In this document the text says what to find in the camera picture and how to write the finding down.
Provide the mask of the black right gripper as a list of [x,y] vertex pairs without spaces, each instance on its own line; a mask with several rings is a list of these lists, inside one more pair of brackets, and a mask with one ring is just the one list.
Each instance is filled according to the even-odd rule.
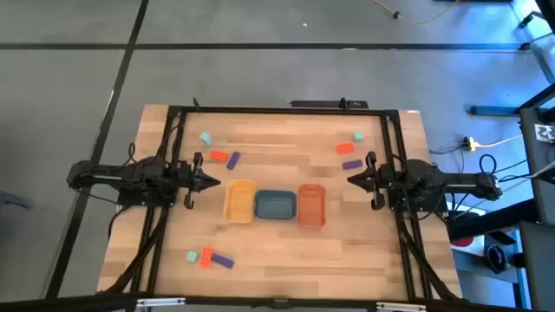
[[[381,193],[381,189],[388,189],[391,181],[393,180],[392,167],[389,164],[376,165],[377,157],[375,152],[369,152],[366,157],[366,162],[370,170],[369,179],[373,182],[374,198],[371,200],[371,208],[373,210],[381,210],[385,204],[385,195]],[[368,193],[368,187],[365,184],[356,182],[366,181],[368,174],[361,172],[350,176],[347,180],[354,186],[364,190]]]

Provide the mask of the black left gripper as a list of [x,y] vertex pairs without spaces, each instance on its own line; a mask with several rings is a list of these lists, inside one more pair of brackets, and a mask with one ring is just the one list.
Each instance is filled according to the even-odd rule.
[[[184,199],[184,206],[187,209],[194,207],[194,193],[198,190],[198,175],[203,163],[203,156],[201,152],[196,152],[193,155],[193,162],[189,164],[185,160],[178,161],[178,185],[180,188],[186,188],[187,194]],[[206,173],[201,174],[201,178],[205,181],[201,183],[201,190],[204,191],[208,188],[220,185],[218,179],[213,178]]]

